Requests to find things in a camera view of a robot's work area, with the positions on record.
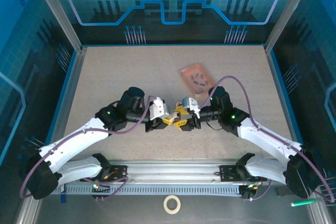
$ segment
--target green marker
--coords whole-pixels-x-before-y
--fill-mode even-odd
[[[307,199],[307,200],[301,200],[301,201],[294,201],[290,205],[292,207],[298,207],[298,206],[312,204],[312,203],[315,203],[315,202],[319,202],[319,200],[318,199]]]

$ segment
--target glass panel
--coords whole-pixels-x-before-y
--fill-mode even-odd
[[[13,223],[20,152],[46,140],[73,49],[45,0],[0,0],[0,29],[0,223]]]
[[[60,0],[83,44],[265,43],[287,0]]]
[[[303,142],[319,150],[329,178],[336,175],[335,4],[301,0],[274,47]]]

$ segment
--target cable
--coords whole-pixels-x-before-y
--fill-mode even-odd
[[[263,197],[263,196],[268,192],[268,190],[271,188],[271,184],[272,184],[272,180],[270,179],[270,180],[269,180],[269,184],[268,184],[266,190],[265,190],[261,195],[259,195],[258,197],[250,198],[250,199],[243,199],[243,201],[255,201],[255,200],[257,200],[257,199],[260,199],[260,198]]]
[[[335,197],[327,183],[327,181],[323,178],[322,174],[320,173],[320,171],[315,167],[315,165],[312,163],[312,161],[310,161],[304,153],[300,152],[298,149],[296,149],[295,147],[291,146],[290,144],[288,144],[286,141],[282,140],[281,138],[273,135],[272,133],[264,130],[263,128],[258,127],[258,124],[254,121],[253,117],[252,117],[252,111],[251,111],[251,104],[250,104],[250,100],[248,98],[246,89],[244,88],[243,84],[234,76],[224,76],[223,78],[221,78],[216,85],[214,86],[213,90],[211,91],[211,93],[209,94],[209,97],[206,99],[206,101],[200,106],[200,109],[203,108],[210,100],[210,98],[212,97],[212,95],[214,94],[214,92],[216,91],[216,88],[218,87],[218,85],[225,79],[234,79],[236,82],[238,82],[238,84],[240,85],[240,87],[242,88],[245,98],[246,98],[246,102],[247,102],[247,107],[248,107],[248,113],[250,115],[250,119],[252,121],[252,124],[258,128],[261,132],[265,133],[266,135],[269,135],[270,137],[273,137],[275,140],[278,140],[280,143],[284,144],[285,146],[287,146],[288,148],[291,148],[292,150],[294,150],[297,154],[299,154],[307,163],[308,165],[314,170],[314,172],[317,174],[317,176],[320,178],[320,180],[322,181],[323,185],[325,186],[326,190],[328,191],[328,194],[330,196],[330,199],[327,199],[325,196],[322,196],[325,200],[329,201],[329,202],[335,202]]]
[[[205,122],[210,128],[212,128],[214,131],[220,131],[222,130],[223,128],[220,128],[220,129],[215,129],[213,128],[208,122]]]
[[[109,195],[109,196],[102,197],[101,200],[104,200],[104,199],[107,199],[107,198],[111,198],[111,197],[113,197],[115,194],[117,194],[117,193],[118,193],[118,192],[119,192],[119,191],[126,185],[128,179],[129,179],[128,176],[125,176],[125,177],[122,177],[122,178],[118,178],[118,179],[116,179],[116,180],[113,180],[113,181],[111,181],[111,182],[109,182],[109,183],[104,183],[104,182],[95,182],[95,181],[90,180],[90,179],[88,179],[88,178],[84,178],[84,180],[87,181],[87,182],[90,182],[90,183],[93,183],[93,184],[97,184],[97,185],[101,185],[101,186],[110,186],[110,185],[114,184],[115,182],[119,182],[119,181],[125,180],[124,183],[122,183],[122,185],[121,185],[120,187],[118,187],[117,190],[115,190],[115,191],[114,191],[111,195]]]
[[[32,194],[28,194],[28,195],[24,195],[24,191],[26,189],[26,186],[27,186],[27,183],[29,181],[29,179],[31,178],[32,174],[34,173],[34,171],[36,170],[36,168],[47,158],[49,157],[55,150],[57,150],[58,147],[60,147],[61,145],[63,145],[63,143],[65,143],[66,141],[72,139],[73,137],[75,136],[78,136],[80,134],[85,134],[87,132],[105,132],[105,133],[109,133],[109,134],[115,134],[115,135],[122,135],[122,134],[127,134],[131,131],[133,131],[136,127],[138,127],[140,125],[140,123],[143,121],[143,119],[145,118],[146,114],[147,114],[147,111],[149,109],[149,104],[151,102],[151,99],[152,100],[155,100],[156,97],[153,97],[153,96],[148,96],[148,99],[147,99],[147,104],[145,106],[145,110],[142,114],[142,116],[140,117],[139,121],[136,122],[135,125],[133,125],[132,127],[130,127],[128,130],[125,130],[125,131],[122,131],[122,132],[116,132],[116,131],[107,131],[107,130],[102,130],[102,129],[84,129],[82,131],[77,131],[75,132],[74,134],[71,134],[67,137],[65,137],[61,142],[59,142],[57,145],[55,145],[52,149],[50,149],[48,151],[48,153],[46,155],[44,155],[43,157],[41,157],[41,159],[32,167],[32,169],[29,171],[29,173],[27,174],[25,180],[23,181],[22,183],[22,186],[20,188],[20,198],[21,199],[25,199],[25,198],[28,198],[30,197]]]

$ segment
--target tape roll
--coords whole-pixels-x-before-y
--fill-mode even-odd
[[[168,208],[168,206],[167,206],[168,200],[170,200],[170,199],[175,199],[176,202],[177,202],[177,206],[176,206],[176,208],[173,209],[173,210],[170,210],[170,209]],[[181,202],[180,202],[180,199],[177,198],[175,195],[169,195],[169,196],[167,196],[167,197],[164,199],[164,202],[163,202],[163,208],[164,208],[164,210],[165,210],[168,214],[171,214],[171,215],[176,214],[176,213],[180,210],[180,208],[181,208]]]

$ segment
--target work surface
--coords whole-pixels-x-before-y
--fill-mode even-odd
[[[245,86],[254,118],[265,127],[290,138],[278,93],[263,46],[138,46],[89,47],[73,99],[66,134],[84,125],[102,107],[117,101],[129,87],[164,99],[172,111],[176,102],[191,96],[180,71],[201,63],[217,82],[232,75]],[[222,86],[235,107],[247,111],[246,100],[234,80]],[[201,104],[206,95],[198,100]],[[211,122],[219,128],[217,122]],[[145,133],[140,125],[132,133],[115,135],[81,152],[76,158],[102,153],[107,159],[240,158],[263,153],[258,146],[202,123],[201,130],[181,132],[174,126]]]

